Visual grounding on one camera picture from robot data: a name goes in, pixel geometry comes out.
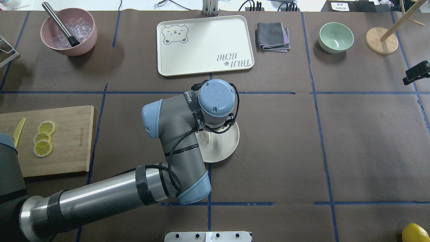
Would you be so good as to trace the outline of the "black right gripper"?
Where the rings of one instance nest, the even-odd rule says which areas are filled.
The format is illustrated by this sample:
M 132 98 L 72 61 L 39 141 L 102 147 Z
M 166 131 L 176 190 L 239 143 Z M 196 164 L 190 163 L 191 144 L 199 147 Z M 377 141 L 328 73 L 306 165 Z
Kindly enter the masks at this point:
M 405 71 L 406 77 L 403 78 L 403 84 L 409 85 L 417 80 L 430 77 L 430 64 L 424 60 L 412 68 Z

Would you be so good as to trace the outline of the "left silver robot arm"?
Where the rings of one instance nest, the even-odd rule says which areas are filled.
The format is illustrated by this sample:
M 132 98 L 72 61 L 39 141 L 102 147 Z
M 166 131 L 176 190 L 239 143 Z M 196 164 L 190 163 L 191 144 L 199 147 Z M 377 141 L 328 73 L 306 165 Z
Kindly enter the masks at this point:
M 176 197 L 187 205 L 211 192 L 195 133 L 227 132 L 240 97 L 234 84 L 203 81 L 191 90 L 145 105 L 147 134 L 159 139 L 166 161 L 146 164 L 109 179 L 47 198 L 28 196 L 12 137 L 1 133 L 1 241 L 49 241 L 100 219 Z

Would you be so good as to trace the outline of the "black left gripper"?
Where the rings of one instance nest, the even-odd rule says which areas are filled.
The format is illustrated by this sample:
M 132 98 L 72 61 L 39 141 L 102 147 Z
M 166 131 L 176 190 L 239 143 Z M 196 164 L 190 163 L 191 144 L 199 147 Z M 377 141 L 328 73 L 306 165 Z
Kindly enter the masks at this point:
M 193 113 L 202 121 L 200 130 L 222 134 L 234 124 L 239 113 L 238 89 L 224 80 L 205 80 L 194 84 L 191 90 L 196 94 L 198 109 Z

